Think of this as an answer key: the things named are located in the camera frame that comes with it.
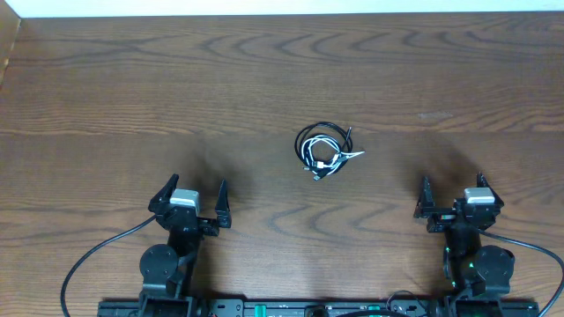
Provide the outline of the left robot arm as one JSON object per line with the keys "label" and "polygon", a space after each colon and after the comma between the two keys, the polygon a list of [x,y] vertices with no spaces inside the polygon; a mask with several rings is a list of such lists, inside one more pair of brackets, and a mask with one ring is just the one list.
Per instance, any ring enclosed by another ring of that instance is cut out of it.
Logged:
{"label": "left robot arm", "polygon": [[206,301],[190,296],[189,289],[201,242],[232,225],[227,182],[220,183],[216,217],[209,218],[199,215],[199,193],[178,188],[178,180],[173,174],[148,205],[155,221],[168,232],[168,239],[165,244],[149,247],[140,259],[140,316],[210,314]]}

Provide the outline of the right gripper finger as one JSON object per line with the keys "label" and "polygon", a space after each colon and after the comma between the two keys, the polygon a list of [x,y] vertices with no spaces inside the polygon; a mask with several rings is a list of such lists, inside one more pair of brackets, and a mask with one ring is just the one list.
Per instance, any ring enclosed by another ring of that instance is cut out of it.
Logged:
{"label": "right gripper finger", "polygon": [[413,213],[414,218],[429,218],[436,212],[430,181],[427,177],[422,179],[419,198]]}
{"label": "right gripper finger", "polygon": [[481,193],[479,203],[494,204],[499,207],[504,206],[503,200],[490,186],[489,182],[486,179],[486,176],[482,172],[478,172],[476,175],[476,185],[480,189]]}

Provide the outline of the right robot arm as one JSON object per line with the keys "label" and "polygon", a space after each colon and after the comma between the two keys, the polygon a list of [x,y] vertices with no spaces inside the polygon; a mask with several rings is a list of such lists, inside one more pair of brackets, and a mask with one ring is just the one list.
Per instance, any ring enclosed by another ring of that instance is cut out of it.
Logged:
{"label": "right robot arm", "polygon": [[443,272],[453,291],[430,302],[430,316],[502,316],[501,296],[510,292],[515,256],[507,249],[484,246],[480,233],[495,224],[504,202],[482,173],[450,207],[435,204],[427,177],[422,179],[413,216],[427,221],[429,233],[442,233]]}

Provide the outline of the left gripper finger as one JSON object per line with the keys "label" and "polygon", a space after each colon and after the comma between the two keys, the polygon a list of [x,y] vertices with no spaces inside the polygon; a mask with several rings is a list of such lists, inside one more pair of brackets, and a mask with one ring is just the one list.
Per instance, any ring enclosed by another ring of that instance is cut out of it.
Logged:
{"label": "left gripper finger", "polygon": [[223,180],[219,187],[219,197],[215,205],[216,219],[218,227],[230,228],[232,226],[232,216],[228,202],[227,181]]}
{"label": "left gripper finger", "polygon": [[173,173],[162,189],[150,200],[149,211],[158,211],[162,206],[169,204],[170,198],[176,190],[179,175]]}

